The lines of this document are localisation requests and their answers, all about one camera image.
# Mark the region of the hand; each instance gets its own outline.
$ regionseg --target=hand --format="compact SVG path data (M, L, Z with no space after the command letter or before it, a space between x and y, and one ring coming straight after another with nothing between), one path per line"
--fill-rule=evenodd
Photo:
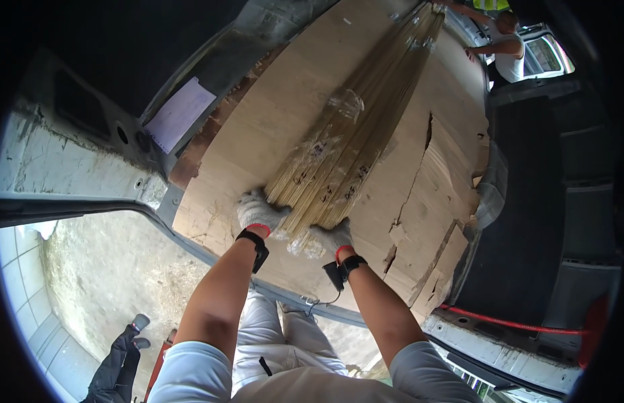
M278 227L283 218L292 212L292 207L276 208L270 205L266 199L263 189L256 188L251 193L244 193L238 204L240 226L243 228L252 224L263 226L268 229L265 238Z
M467 53L467 56L469 56L469 60L475 63L475 59L477 59L477 57L475 56L475 53L473 53L471 48L464 48L464 51Z
M341 246L349 246L352 251L352 235L350 234L350 219L344 218L339 224L331 230L312 225L310 226L310 234L316 237L321 245L331 254L335 254Z

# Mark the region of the red glove cuff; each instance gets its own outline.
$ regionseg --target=red glove cuff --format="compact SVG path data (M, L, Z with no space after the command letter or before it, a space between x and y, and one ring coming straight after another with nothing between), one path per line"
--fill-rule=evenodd
M354 252L354 248L352 246L350 246L350 245L343 245L343 246L341 246L340 248L338 248L336 250L336 254L334 254L334 260L337 263L339 263L339 252L342 251L342 250L345 250L345 249L350 249L350 250L352 250L352 252Z
M246 226L245 229L251 228L251 227L262 227L262 228L265 228L266 230L268 230L268 236L265 237L265 238L269 238L269 235L271 234L271 230L269 229L269 227L264 225L264 224L250 224L250 225Z

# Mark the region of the bundle of wooden sticks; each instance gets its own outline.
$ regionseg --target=bundle of wooden sticks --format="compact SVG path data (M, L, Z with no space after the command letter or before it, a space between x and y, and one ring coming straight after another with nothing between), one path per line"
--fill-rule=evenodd
M348 216L410 101L444 18L442 6L424 2L399 19L332 93L268 183L268 201L292 207L275 233L289 240L291 253L323 255L308 227L332 228Z

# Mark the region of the wrist-mounted device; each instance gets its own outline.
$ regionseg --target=wrist-mounted device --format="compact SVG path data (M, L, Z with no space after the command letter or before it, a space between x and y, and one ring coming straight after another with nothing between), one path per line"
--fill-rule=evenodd
M359 255L350 256L345 258L341 264L337 264L335 261L332 263L328 263L323 266L323 270L327 274L327 277L330 277L330 281L336 288L336 291L343 291L343 283L348 280L348 275L350 272L357 267L361 263L368 264L365 259Z
M253 232L248 231L246 228L242 230L240 234L238 234L238 236L236 237L236 240L240 238L247 238L250 241L252 241L254 244L256 244L256 247L255 247L256 260L254 260L254 266L251 269L251 272L256 274L258 273L258 269L260 269L260 266L263 265L263 263L269 256L269 251L267 247L265 246L265 241L263 240L263 238L259 237Z

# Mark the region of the leg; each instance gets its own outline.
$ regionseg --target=leg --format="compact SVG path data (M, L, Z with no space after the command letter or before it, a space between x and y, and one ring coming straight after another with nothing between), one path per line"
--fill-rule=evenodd
M247 312L238 329L238 346L284 344L276 302L251 290L246 304Z
M114 390L124 399L124 402L130 402L133 398L133 381L135 380L135 374L137 373L137 365L140 362L140 352L133 345L128 344L126 350L126 359L124 360L124 366L117 377L117 382Z
M488 65L488 80L493 81L493 89L501 88L505 85L510 84L506 78L502 77L500 72L495 67L495 62Z
M283 305L285 340L288 344L330 359L338 359L332 344L316 324L314 317Z
M115 339L111 345L111 351L97 368L93 380L88 386L88 392L114 390L115 383L126 358L126 350L131 344L133 337L139 334L131 325L126 326L126 330Z

